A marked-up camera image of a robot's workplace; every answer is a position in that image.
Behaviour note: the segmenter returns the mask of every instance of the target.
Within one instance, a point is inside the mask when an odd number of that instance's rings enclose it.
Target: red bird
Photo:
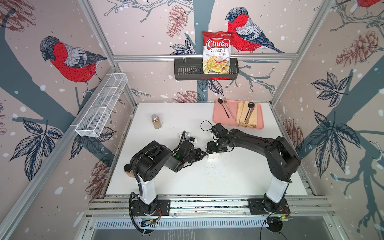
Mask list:
[[[275,48],[273,43],[266,38],[263,30],[254,24],[248,16],[248,11],[243,7],[231,9],[225,18],[228,20],[228,32],[233,32],[233,46],[238,51],[250,51],[269,48],[278,53],[284,53]]]
[[[87,90],[83,92],[83,97],[85,93],[92,93],[88,91],[88,81],[93,75],[97,76],[98,64],[107,59],[99,54],[88,52],[84,48],[69,46],[53,36],[48,36],[42,40],[40,51],[44,60],[49,59],[68,80],[87,84]]]
[[[344,4],[344,3],[346,3],[346,2],[349,2],[349,1],[351,1],[351,0],[343,1],[343,2],[339,3],[339,5],[342,5],[342,4]],[[368,8],[369,8],[370,6],[372,6],[372,5],[376,4],[376,3],[378,3],[378,2],[381,1],[381,0],[354,0],[354,1],[357,2],[357,5],[358,5],[358,6],[356,7],[356,9],[355,9],[350,15],[354,15],[354,12],[355,12],[359,7],[365,7],[366,10],[367,10],[367,13],[366,13],[364,16],[366,16],[366,15],[368,15],[368,14],[372,14],[372,13],[368,12]]]

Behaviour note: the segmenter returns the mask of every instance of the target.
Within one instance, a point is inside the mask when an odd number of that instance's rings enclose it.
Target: bird wallpaper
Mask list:
[[[260,5],[246,0],[90,2],[115,55],[193,55],[202,54],[202,31],[234,32],[233,54],[295,53],[322,1],[279,0],[280,8],[272,7],[276,1]],[[218,95],[270,101],[290,63],[239,61],[235,81],[197,82],[176,81],[173,63],[119,65],[130,76],[131,88],[138,89],[134,90],[137,102],[189,102],[175,96],[193,93],[193,102],[199,103],[213,102]]]
[[[276,109],[349,239],[384,239],[384,3],[332,5]]]
[[[110,65],[76,0],[0,0],[0,22],[2,221]],[[70,143],[11,239],[74,238],[105,190],[131,111],[122,94],[99,138]]]
[[[233,32],[232,54],[296,53],[322,0],[89,2],[114,55],[193,55],[202,53],[202,31]],[[384,237],[383,6],[336,0],[277,105],[317,194],[350,239]],[[0,21],[3,219],[110,65],[77,0],[0,0]],[[200,103],[270,101],[290,64],[239,61],[238,78],[220,81],[177,81],[172,61],[119,67],[139,103]],[[105,193],[131,113],[122,94],[99,138],[70,143],[11,239],[76,237]]]

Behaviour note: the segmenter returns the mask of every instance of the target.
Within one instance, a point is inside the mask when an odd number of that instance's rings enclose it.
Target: white tabletop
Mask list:
[[[268,104],[261,104],[264,128],[262,130],[245,127],[224,126],[256,135],[276,138],[281,132]],[[155,140],[169,149],[177,147],[179,132],[186,130],[197,138],[196,148],[205,150],[207,142],[212,141],[210,132],[200,129],[203,120],[212,122],[214,103],[140,103],[129,129],[107,195],[129,195],[139,192],[135,178],[125,174],[123,167],[139,150]],[[162,128],[154,129],[151,116],[157,114]],[[203,123],[203,129],[210,124]],[[175,173],[163,167],[156,176],[157,194],[174,195],[264,195],[271,180],[267,160],[264,156],[247,149],[236,147],[232,152],[221,153],[218,159],[206,157],[192,166]],[[303,183],[294,173],[287,195],[307,195]]]

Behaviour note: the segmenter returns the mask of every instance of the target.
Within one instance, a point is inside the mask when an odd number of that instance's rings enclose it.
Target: black spoon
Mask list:
[[[247,115],[245,116],[244,122],[247,120],[248,114],[249,114],[249,111],[251,110],[251,108],[255,107],[255,104],[253,102],[249,102],[248,107],[249,107],[249,109],[248,109]]]
[[[221,104],[221,106],[223,106],[224,111],[225,111],[225,113],[227,114],[227,117],[229,118],[229,115],[228,115],[228,113],[227,113],[227,111],[226,111],[226,109],[225,109],[225,107],[224,107],[224,105],[223,105],[223,99],[219,98],[219,99],[218,99],[218,102]]]

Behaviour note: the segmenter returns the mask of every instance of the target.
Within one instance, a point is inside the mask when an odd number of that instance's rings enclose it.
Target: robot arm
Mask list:
[[[157,194],[154,178],[163,166],[178,172],[183,167],[200,161],[206,155],[206,152],[201,151],[200,148],[194,148],[192,140],[194,139],[183,142],[181,140],[179,146],[173,151],[152,141],[132,157],[128,168],[132,169],[139,185],[138,198],[144,214],[152,215],[156,210]]]
[[[300,159],[283,137],[277,139],[256,137],[238,129],[227,131],[220,123],[211,128],[217,141],[207,143],[207,153],[226,152],[228,147],[242,147],[267,158],[272,179],[264,195],[264,208],[275,212],[285,196],[291,175],[300,165]]]

